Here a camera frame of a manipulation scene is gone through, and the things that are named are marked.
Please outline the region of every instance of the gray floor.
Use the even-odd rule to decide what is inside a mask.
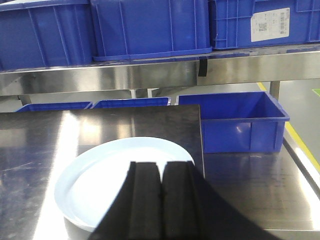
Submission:
[[[312,152],[313,156],[320,162],[320,96],[312,89],[320,89],[320,79],[283,81],[280,85],[279,102],[290,115],[290,122],[301,139]],[[171,104],[176,102],[177,95],[201,94],[201,93],[223,93],[223,92],[245,92],[259,91],[256,83],[196,86],[184,89],[173,89],[169,92],[161,92],[161,96],[168,94]],[[97,102],[103,99],[125,99],[130,98],[130,91],[96,91],[75,93],[50,93],[32,94],[32,103],[53,102]],[[21,102],[17,96],[0,97],[0,112],[14,112],[20,108]]]

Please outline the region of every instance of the white plate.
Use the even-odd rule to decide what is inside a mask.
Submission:
[[[178,144],[154,137],[110,141],[79,155],[59,177],[54,198],[63,215],[92,232],[113,203],[130,162],[156,162],[160,177],[167,162],[193,161]]]

